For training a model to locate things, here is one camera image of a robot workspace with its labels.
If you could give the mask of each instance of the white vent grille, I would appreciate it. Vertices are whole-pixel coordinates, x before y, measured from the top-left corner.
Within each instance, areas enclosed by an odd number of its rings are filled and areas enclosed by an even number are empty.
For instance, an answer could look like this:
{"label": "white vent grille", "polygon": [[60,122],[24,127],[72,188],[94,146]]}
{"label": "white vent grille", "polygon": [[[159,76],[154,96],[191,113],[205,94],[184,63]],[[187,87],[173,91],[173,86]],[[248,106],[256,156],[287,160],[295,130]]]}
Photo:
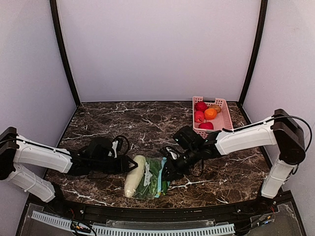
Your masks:
{"label": "white vent grille", "polygon": [[[42,223],[63,229],[66,231],[71,231],[70,223],[68,219],[58,218],[51,216],[42,212],[33,211],[32,219],[38,220]],[[189,229],[189,230],[127,230],[127,229],[114,229],[103,226],[95,226],[92,228],[97,233],[97,236],[223,236],[235,233],[234,224],[214,226],[208,228],[200,229]]]}

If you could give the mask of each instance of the red apple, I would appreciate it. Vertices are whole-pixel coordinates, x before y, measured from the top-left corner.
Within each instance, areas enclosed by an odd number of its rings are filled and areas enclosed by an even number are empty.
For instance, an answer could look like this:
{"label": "red apple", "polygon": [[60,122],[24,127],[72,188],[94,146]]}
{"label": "red apple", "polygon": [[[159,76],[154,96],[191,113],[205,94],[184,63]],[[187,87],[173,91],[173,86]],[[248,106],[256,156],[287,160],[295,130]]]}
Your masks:
{"label": "red apple", "polygon": [[195,122],[202,123],[205,119],[205,114],[202,111],[196,111],[194,114]]}
{"label": "red apple", "polygon": [[197,102],[196,105],[195,105],[195,109],[197,111],[202,111],[204,112],[205,110],[208,109],[208,106],[205,102]]}
{"label": "red apple", "polygon": [[211,122],[201,123],[198,127],[199,129],[214,129]]}

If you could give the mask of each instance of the plastic basket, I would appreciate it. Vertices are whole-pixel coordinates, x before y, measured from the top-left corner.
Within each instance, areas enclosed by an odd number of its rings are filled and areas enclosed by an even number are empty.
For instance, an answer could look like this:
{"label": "plastic basket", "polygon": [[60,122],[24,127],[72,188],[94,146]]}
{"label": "plastic basket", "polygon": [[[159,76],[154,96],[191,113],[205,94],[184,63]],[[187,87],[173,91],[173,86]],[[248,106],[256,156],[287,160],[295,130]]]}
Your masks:
{"label": "plastic basket", "polygon": [[[214,129],[199,129],[198,126],[200,123],[195,122],[195,104],[197,102],[204,101],[207,106],[210,106],[212,104],[216,104],[221,107],[222,111],[217,114],[215,119],[212,120],[204,120],[204,122],[211,122],[213,124]],[[233,129],[232,120],[230,116],[230,112],[228,111],[227,103],[224,99],[221,98],[205,98],[205,97],[193,97],[192,98],[192,123],[193,123],[193,129],[197,134],[200,134],[204,139],[208,136],[210,132],[216,131],[216,130],[222,130],[225,129]]]}

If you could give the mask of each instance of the white radish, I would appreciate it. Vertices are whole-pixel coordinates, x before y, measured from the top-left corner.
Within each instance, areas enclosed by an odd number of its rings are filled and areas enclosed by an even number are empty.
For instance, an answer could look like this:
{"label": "white radish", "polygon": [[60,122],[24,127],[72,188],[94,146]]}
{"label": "white radish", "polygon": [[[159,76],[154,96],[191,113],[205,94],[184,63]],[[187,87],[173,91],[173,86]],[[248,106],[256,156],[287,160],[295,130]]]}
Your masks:
{"label": "white radish", "polygon": [[145,170],[146,158],[141,155],[137,155],[133,159],[138,167],[132,171],[130,171],[125,180],[125,196],[131,198],[142,179]]}

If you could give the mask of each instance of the plastic bag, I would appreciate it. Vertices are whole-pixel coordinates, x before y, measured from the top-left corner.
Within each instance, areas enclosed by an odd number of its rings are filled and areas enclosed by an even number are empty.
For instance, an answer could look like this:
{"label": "plastic bag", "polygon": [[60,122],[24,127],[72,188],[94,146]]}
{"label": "plastic bag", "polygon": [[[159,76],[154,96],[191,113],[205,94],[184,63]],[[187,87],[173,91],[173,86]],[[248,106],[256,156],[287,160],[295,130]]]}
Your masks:
{"label": "plastic bag", "polygon": [[163,158],[162,161],[157,158],[146,158],[145,172],[136,192],[132,196],[133,198],[154,199],[166,193],[169,182],[161,180],[165,162],[166,158]]}

